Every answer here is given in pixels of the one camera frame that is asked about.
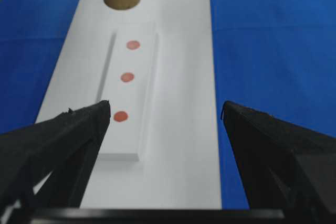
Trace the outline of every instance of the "orange circle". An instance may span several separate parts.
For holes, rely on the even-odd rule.
[[[114,114],[114,117],[113,117],[113,119],[117,122],[125,121],[127,120],[127,118],[128,118],[128,115],[124,111],[118,111],[116,114]]]
[[[122,76],[120,77],[120,79],[121,79],[123,82],[133,81],[133,79],[134,79],[134,74],[132,74],[132,73],[123,73]]]
[[[131,40],[127,42],[127,48],[130,50],[136,50],[140,47],[140,43],[136,40]]]

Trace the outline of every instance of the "white rectangular block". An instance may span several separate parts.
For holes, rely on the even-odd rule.
[[[140,159],[153,93],[156,37],[153,23],[124,25],[118,29],[102,84],[101,99],[110,101],[111,123],[99,158]],[[116,121],[114,117],[118,112],[122,116],[127,114],[127,119]]]

